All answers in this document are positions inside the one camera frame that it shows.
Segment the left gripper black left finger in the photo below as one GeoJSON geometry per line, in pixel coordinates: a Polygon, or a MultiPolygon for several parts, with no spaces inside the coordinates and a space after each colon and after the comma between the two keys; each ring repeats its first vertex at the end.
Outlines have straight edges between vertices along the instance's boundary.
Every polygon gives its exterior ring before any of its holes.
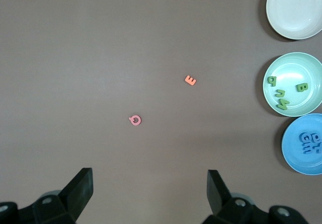
{"type": "Polygon", "coordinates": [[[46,192],[27,207],[1,202],[1,223],[76,223],[93,192],[93,170],[83,168],[62,190],[46,192]]]}

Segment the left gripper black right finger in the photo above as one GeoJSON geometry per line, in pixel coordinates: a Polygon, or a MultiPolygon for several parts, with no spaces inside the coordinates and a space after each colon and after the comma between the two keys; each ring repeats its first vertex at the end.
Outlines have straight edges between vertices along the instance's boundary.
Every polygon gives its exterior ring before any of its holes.
{"type": "Polygon", "coordinates": [[[212,215],[204,223],[305,223],[291,207],[274,205],[264,212],[243,197],[233,197],[217,170],[207,173],[207,199],[212,215]]]}

